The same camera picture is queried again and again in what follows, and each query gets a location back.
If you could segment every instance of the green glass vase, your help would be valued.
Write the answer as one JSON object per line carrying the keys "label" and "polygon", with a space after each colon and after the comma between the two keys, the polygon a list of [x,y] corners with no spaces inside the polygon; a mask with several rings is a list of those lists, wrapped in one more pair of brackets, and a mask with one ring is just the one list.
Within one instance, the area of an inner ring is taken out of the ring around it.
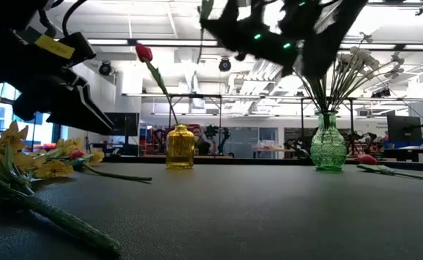
{"label": "green glass vase", "polygon": [[319,114],[319,129],[312,138],[311,158],[318,170],[341,171],[346,161],[346,145],[336,128],[336,112]]}

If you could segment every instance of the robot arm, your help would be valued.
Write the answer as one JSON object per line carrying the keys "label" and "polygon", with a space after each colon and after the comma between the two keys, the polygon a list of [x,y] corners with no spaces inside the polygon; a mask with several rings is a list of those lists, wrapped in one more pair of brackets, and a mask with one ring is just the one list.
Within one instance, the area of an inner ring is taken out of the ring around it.
{"label": "robot arm", "polygon": [[0,82],[21,92],[13,109],[26,121],[35,112],[50,113],[49,122],[109,134],[113,124],[91,100],[87,81],[71,70],[95,57],[85,37],[76,32],[55,41],[45,35],[40,43],[28,43],[16,33],[52,4],[53,0],[0,0]]}

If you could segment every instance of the vase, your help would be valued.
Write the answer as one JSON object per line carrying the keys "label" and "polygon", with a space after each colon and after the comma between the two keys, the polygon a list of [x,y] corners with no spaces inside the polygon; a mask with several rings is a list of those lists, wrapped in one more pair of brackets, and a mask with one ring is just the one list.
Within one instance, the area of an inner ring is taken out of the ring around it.
{"label": "vase", "polygon": [[336,128],[336,112],[319,114],[319,129],[311,142],[311,158],[318,170],[341,171],[346,161],[346,145]]}
{"label": "vase", "polygon": [[194,165],[194,134],[187,126],[178,124],[166,137],[166,167],[168,169],[190,169]]}

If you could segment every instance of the red rose bud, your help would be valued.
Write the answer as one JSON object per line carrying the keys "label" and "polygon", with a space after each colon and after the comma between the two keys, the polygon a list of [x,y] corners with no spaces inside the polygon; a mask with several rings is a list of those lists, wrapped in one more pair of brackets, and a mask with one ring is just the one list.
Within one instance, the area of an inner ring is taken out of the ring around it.
{"label": "red rose bud", "polygon": [[376,165],[377,159],[370,155],[357,155],[357,160],[360,163],[367,164],[367,165]]}
{"label": "red rose bud", "polygon": [[153,60],[152,50],[140,43],[136,45],[136,53],[141,62],[145,62],[144,59],[147,59],[148,61]]}
{"label": "red rose bud", "polygon": [[69,159],[70,159],[70,160],[74,160],[74,159],[77,159],[77,158],[79,158],[79,157],[83,157],[83,156],[85,156],[85,155],[86,155],[86,153],[85,153],[85,152],[83,152],[83,151],[79,151],[79,150],[76,150],[76,151],[72,152],[72,153],[69,155]]}

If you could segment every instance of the black table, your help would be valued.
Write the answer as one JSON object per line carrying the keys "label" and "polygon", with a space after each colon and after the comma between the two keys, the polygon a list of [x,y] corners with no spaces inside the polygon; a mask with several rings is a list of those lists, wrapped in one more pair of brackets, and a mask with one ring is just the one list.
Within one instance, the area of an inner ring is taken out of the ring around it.
{"label": "black table", "polygon": [[[104,164],[39,197],[120,240],[122,259],[423,260],[423,181],[309,166]],[[0,222],[0,259],[97,259],[39,221]]]}

